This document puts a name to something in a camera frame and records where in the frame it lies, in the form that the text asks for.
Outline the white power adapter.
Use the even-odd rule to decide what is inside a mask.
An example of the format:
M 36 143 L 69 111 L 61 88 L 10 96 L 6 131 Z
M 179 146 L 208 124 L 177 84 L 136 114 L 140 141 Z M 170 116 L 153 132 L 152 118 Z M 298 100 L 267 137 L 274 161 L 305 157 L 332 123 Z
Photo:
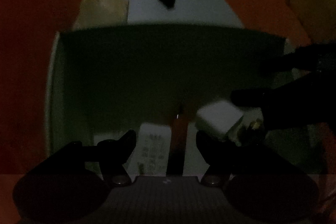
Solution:
M 227 100 L 220 100 L 202 106 L 195 117 L 195 127 L 219 138 L 234 137 L 242 126 L 263 121 L 260 108 L 242 110 Z

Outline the white remote control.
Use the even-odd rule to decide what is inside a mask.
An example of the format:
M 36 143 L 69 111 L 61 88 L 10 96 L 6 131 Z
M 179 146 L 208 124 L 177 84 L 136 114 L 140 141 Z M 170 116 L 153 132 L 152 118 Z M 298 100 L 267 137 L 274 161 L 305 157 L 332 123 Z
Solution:
M 165 176 L 170 143 L 169 126 L 143 123 L 139 128 L 137 145 L 127 167 L 130 177 Z

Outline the white box lid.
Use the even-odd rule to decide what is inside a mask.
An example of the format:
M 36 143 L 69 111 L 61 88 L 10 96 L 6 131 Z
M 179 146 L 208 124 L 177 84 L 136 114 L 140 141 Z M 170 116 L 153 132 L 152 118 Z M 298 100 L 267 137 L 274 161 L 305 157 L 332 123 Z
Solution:
M 175 0 L 168 10 L 159 0 L 129 0 L 129 24 L 178 23 L 208 24 L 244 28 L 225 0 Z

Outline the open white cardboard box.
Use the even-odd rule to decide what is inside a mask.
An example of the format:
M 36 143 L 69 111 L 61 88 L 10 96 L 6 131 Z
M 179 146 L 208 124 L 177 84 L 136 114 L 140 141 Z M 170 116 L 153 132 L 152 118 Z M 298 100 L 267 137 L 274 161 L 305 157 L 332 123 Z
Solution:
M 141 127 L 169 135 L 186 119 L 185 176 L 207 164 L 193 144 L 196 114 L 228 101 L 257 113 L 291 78 L 286 39 L 209 24 L 131 24 L 58 34 L 50 59 L 46 129 L 51 152 L 72 141 L 92 146 Z

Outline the red tablecloth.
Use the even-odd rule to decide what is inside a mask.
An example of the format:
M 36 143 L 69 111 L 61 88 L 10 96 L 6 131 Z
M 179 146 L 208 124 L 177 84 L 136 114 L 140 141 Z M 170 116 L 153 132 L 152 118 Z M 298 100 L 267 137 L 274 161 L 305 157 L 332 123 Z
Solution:
M 15 183 L 46 157 L 44 100 L 52 42 L 81 0 L 1 0 L 1 223 L 16 223 Z M 335 38 L 335 0 L 226 0 L 249 28 L 296 45 Z

